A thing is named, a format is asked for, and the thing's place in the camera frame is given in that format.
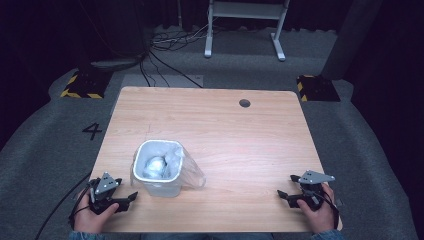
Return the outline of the clear plastic bin bag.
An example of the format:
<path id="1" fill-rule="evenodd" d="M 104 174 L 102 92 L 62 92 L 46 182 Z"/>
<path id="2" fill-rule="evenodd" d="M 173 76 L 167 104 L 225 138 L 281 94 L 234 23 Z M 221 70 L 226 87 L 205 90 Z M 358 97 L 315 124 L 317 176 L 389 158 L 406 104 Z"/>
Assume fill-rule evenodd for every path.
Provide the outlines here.
<path id="1" fill-rule="evenodd" d="M 182 161 L 182 169 L 179 177 L 179 180 L 182 183 L 181 187 L 189 187 L 193 189 L 204 187 L 206 184 L 205 174 L 184 147 L 183 151 L 184 158 Z"/>

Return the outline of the crumpled white paper ball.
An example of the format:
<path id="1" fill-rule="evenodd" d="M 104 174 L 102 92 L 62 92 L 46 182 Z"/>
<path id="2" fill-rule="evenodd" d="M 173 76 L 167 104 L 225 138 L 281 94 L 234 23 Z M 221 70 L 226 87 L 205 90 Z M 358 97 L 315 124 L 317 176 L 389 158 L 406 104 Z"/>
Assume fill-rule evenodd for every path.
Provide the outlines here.
<path id="1" fill-rule="evenodd" d="M 143 176 L 145 178 L 162 178 L 167 166 L 166 160 L 162 156 L 156 156 L 146 161 Z"/>

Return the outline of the person's left hand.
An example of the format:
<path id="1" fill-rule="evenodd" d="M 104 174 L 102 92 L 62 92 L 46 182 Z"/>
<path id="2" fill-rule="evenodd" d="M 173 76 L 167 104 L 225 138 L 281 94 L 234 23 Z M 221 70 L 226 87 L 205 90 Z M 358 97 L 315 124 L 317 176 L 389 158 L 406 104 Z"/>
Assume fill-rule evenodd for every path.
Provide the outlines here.
<path id="1" fill-rule="evenodd" d="M 102 232 L 103 226 L 108 221 L 108 219 L 115 214 L 119 205 L 114 203 L 113 205 L 109 206 L 103 213 L 97 215 L 89 208 L 89 194 L 83 194 L 80 192 L 79 197 L 81 200 L 77 207 L 78 213 L 74 215 L 73 230 L 90 234 L 100 234 Z"/>

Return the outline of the black yellow striped base plate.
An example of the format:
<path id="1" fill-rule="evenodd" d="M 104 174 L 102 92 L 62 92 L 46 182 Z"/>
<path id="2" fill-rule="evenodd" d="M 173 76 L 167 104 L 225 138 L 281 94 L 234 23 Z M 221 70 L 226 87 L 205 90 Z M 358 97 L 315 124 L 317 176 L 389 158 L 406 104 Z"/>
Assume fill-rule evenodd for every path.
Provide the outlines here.
<path id="1" fill-rule="evenodd" d="M 111 77 L 111 72 L 88 74 L 76 71 L 62 91 L 61 97 L 103 99 Z"/>
<path id="2" fill-rule="evenodd" d="M 300 99 L 306 101 L 339 102 L 340 97 L 331 80 L 321 75 L 300 75 L 296 79 Z"/>

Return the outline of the grey upright column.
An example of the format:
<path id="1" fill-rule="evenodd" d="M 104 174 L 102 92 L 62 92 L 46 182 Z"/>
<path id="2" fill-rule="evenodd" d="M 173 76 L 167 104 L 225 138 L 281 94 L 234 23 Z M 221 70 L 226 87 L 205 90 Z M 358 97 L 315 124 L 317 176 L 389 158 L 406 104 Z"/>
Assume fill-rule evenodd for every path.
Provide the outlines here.
<path id="1" fill-rule="evenodd" d="M 365 40 L 383 0 L 353 0 L 321 71 L 329 80 L 342 79 Z"/>

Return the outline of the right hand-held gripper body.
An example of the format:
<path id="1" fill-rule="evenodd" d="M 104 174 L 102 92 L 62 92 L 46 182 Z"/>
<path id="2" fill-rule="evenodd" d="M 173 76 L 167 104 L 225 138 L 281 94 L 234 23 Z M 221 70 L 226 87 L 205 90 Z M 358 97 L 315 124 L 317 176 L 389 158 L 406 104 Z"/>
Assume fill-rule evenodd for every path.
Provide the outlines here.
<path id="1" fill-rule="evenodd" d="M 323 173 L 307 170 L 300 176 L 299 185 L 302 191 L 299 195 L 289 195 L 287 198 L 291 208 L 298 208 L 299 199 L 305 201 L 312 211 L 319 210 L 324 202 L 324 182 L 334 181 L 335 177 Z"/>

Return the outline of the white plastic trash bin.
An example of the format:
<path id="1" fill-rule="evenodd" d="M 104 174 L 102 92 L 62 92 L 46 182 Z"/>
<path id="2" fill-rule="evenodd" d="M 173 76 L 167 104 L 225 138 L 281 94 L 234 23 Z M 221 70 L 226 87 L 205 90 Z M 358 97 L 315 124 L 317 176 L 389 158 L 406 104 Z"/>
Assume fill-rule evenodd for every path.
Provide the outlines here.
<path id="1" fill-rule="evenodd" d="M 179 180 L 184 158 L 183 147 L 176 141 L 147 140 L 134 156 L 132 177 L 154 197 L 172 198 L 180 194 Z"/>

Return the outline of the dark stand post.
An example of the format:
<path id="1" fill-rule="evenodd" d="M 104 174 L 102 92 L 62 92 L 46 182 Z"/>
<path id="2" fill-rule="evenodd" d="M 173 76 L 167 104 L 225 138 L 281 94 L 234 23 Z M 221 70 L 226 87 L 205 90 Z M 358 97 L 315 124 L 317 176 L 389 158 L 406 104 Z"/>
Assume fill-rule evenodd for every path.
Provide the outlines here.
<path id="1" fill-rule="evenodd" d="M 89 32 L 86 26 L 84 9 L 83 9 L 81 0 L 76 0 L 76 4 L 77 4 L 77 10 L 79 11 L 78 25 L 79 25 L 79 31 L 80 31 L 80 45 L 81 45 L 80 67 L 82 71 L 86 73 L 86 75 L 92 75 L 95 72 L 95 68 L 91 64 L 91 59 L 90 59 L 89 50 L 88 50 Z"/>

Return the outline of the white metal stand frame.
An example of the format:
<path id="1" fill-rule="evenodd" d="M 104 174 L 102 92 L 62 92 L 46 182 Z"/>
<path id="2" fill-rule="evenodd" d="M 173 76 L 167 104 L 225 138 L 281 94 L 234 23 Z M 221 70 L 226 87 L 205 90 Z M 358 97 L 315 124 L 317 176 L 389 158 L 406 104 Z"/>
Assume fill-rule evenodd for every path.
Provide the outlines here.
<path id="1" fill-rule="evenodd" d="M 205 42 L 204 56 L 212 56 L 213 46 L 213 21 L 215 18 L 244 18 L 244 19 L 262 19 L 277 20 L 277 29 L 271 33 L 270 37 L 280 61 L 285 61 L 286 56 L 280 43 L 280 35 L 283 24 L 289 9 L 291 0 L 284 0 L 282 4 L 267 3 L 242 3 L 242 2 L 223 2 L 218 0 L 209 0 L 207 18 L 207 35 Z"/>

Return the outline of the person's right hand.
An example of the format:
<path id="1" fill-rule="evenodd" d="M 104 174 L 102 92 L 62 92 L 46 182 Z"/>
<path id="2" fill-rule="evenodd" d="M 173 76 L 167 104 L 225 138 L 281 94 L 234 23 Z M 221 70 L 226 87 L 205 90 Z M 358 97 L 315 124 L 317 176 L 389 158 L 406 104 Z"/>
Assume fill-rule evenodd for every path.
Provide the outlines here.
<path id="1" fill-rule="evenodd" d="M 297 201 L 314 234 L 335 229 L 334 211 L 330 206 L 330 203 L 334 200 L 334 192 L 327 184 L 322 184 L 322 187 L 328 203 L 323 203 L 319 210 L 312 211 L 305 201 L 301 199 Z"/>

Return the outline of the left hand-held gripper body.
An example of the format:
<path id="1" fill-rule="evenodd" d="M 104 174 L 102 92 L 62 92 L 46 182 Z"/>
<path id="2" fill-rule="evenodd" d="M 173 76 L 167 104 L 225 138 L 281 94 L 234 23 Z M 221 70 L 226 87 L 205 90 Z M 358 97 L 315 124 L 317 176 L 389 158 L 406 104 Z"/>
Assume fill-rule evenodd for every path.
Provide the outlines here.
<path id="1" fill-rule="evenodd" d="M 90 187 L 90 210 L 100 215 L 109 206 L 117 203 L 119 207 L 116 213 L 127 211 L 130 205 L 128 198 L 113 198 L 113 194 L 119 186 L 115 185 L 115 179 L 108 172 L 104 172 L 100 178 L 94 179 Z"/>

